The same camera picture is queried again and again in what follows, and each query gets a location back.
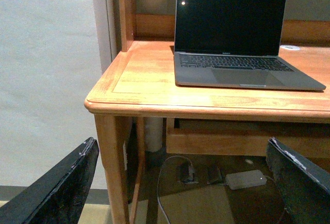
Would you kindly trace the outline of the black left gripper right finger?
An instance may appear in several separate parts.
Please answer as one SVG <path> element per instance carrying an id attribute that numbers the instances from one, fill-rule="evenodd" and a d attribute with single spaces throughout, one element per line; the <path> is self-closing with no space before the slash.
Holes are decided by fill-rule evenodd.
<path id="1" fill-rule="evenodd" d="M 276 138 L 266 161 L 294 223 L 329 223 L 329 173 Z"/>

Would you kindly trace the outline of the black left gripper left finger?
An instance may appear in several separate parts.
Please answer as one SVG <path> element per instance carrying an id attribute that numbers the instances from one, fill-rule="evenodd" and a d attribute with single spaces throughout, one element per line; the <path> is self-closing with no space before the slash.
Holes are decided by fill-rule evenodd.
<path id="1" fill-rule="evenodd" d="M 1 207 L 1 223 L 78 223 L 99 148 L 90 137 Z"/>

